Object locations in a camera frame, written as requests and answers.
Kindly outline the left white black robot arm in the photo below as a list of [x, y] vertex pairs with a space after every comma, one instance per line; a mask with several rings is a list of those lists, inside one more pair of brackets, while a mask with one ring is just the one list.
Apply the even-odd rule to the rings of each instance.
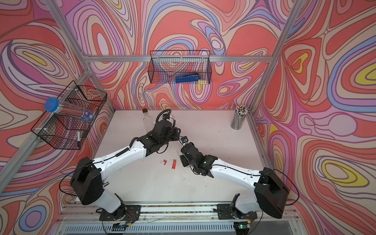
[[114, 213], [123, 206], [123, 202], [105, 188], [105, 180], [129, 163], [159, 151], [169, 142], [178, 141], [180, 134], [181, 129], [170, 121], [158, 121], [150, 132], [133, 138], [128, 146], [118, 151], [94, 160], [81, 159], [73, 172], [70, 186], [82, 205], [94, 205]]

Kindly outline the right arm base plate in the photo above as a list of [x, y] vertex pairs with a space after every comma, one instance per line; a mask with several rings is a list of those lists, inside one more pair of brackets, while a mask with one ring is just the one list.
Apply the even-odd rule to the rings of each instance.
[[256, 212], [250, 211], [248, 213], [243, 213], [240, 210], [238, 210], [235, 206], [231, 206], [230, 204], [217, 204], [216, 208], [214, 208], [213, 211], [217, 213], [219, 220], [247, 219], [250, 221], [254, 221], [258, 218]]

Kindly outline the metal cup with pencils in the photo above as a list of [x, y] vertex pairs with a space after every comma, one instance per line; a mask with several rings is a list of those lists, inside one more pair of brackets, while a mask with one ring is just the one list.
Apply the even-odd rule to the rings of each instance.
[[249, 113], [249, 108], [244, 105], [239, 105], [235, 108], [234, 118], [231, 123], [231, 127], [234, 130], [240, 130], [242, 124]]

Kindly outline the clear bottle blue label cork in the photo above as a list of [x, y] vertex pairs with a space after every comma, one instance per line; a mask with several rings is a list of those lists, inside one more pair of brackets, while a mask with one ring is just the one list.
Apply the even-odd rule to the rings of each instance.
[[182, 152], [181, 152], [181, 149], [183, 148], [183, 146], [180, 143], [180, 141], [174, 141], [174, 142], [172, 142], [172, 144], [173, 144], [173, 147], [175, 148], [177, 158], [179, 159], [180, 156], [183, 155]]

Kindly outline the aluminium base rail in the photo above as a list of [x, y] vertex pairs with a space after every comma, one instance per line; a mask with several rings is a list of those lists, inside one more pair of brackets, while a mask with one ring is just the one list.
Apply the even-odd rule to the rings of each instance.
[[[128, 212], [126, 218], [138, 217], [138, 223], [154, 222], [218, 222], [216, 202], [169, 202], [169, 203], [128, 203], [130, 207], [139, 205], [140, 209]], [[64, 206], [58, 221], [80, 220], [97, 222], [100, 209], [94, 206], [70, 204]]]

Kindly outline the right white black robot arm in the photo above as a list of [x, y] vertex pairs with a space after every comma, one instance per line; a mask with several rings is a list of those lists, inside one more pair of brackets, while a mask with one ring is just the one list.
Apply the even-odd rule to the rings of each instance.
[[183, 144], [180, 152], [183, 166], [189, 166], [194, 174], [226, 180], [250, 191], [243, 198], [240, 193], [234, 196], [233, 212], [237, 217], [258, 210], [276, 219], [283, 217], [290, 189], [274, 170], [251, 170], [226, 163], [213, 155], [203, 155], [194, 143]]

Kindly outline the blue tool in basket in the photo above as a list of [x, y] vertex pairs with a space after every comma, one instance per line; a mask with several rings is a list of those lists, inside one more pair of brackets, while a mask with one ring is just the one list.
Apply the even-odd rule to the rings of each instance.
[[177, 75], [175, 78], [175, 83], [190, 83], [197, 82], [201, 79], [201, 76], [197, 72], [189, 72], [181, 75]]

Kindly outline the black marker in basket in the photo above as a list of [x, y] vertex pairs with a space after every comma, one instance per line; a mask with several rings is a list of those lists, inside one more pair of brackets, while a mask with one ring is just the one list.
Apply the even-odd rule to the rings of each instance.
[[77, 131], [77, 147], [81, 148], [81, 134], [80, 134], [80, 131]]

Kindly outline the clear bottle with black cap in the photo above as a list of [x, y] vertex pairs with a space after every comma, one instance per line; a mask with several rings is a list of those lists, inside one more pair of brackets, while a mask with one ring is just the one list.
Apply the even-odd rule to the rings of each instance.
[[146, 129], [147, 132], [150, 132], [150, 131], [153, 130], [154, 125], [155, 125], [154, 119], [149, 114], [149, 112], [146, 108], [142, 109], [142, 112], [143, 112], [143, 115], [144, 115], [143, 123], [144, 123], [145, 129]]

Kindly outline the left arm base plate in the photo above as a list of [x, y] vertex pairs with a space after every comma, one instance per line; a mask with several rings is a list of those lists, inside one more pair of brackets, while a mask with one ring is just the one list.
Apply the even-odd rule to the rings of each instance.
[[106, 210], [100, 212], [100, 221], [127, 221], [135, 222], [139, 220], [141, 213], [141, 205], [121, 205], [113, 213], [109, 213]]

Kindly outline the clear tube with blue cap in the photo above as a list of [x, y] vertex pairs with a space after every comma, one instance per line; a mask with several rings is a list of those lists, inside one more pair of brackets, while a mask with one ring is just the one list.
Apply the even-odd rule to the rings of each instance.
[[92, 111], [66, 101], [61, 101], [57, 98], [47, 99], [44, 108], [46, 112], [70, 116], [86, 122], [91, 122], [94, 119]]

